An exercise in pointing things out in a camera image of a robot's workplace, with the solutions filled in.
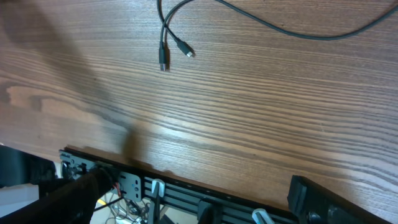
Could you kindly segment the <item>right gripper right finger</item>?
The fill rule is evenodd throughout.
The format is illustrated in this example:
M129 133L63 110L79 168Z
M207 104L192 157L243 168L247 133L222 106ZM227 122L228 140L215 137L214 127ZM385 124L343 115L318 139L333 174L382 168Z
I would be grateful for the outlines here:
M302 176L292 176L287 196L289 211L299 223L389 224L388 221Z

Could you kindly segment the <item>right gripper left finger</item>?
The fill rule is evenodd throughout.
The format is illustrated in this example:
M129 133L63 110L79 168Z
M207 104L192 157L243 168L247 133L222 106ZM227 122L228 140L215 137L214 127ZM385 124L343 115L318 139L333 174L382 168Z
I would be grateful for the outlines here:
M92 172L1 218L1 224L89 223L100 196Z

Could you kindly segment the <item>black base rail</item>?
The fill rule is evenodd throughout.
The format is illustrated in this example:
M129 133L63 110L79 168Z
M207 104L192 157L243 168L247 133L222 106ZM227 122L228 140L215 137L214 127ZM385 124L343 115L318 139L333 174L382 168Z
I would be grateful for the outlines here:
M117 173L116 182L124 198L150 200L149 223L161 223L160 206L197 217L198 223L298 223L288 211L270 207L166 175L129 166L71 148L59 151L63 171L77 179L88 171L107 167Z

